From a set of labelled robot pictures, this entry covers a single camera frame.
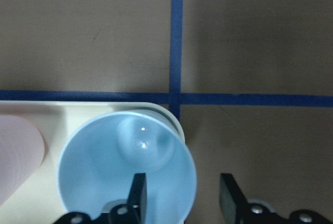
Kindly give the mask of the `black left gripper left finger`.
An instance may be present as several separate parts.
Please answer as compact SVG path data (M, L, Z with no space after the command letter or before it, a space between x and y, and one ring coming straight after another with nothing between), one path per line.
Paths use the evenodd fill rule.
M134 175L126 204L132 223L145 223L147 213L147 182L145 173L136 173Z

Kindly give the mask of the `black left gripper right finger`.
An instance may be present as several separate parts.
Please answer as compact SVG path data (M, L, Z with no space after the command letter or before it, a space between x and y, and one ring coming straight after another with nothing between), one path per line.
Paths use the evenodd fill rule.
M221 173L219 204L225 223L246 223L249 204L230 173Z

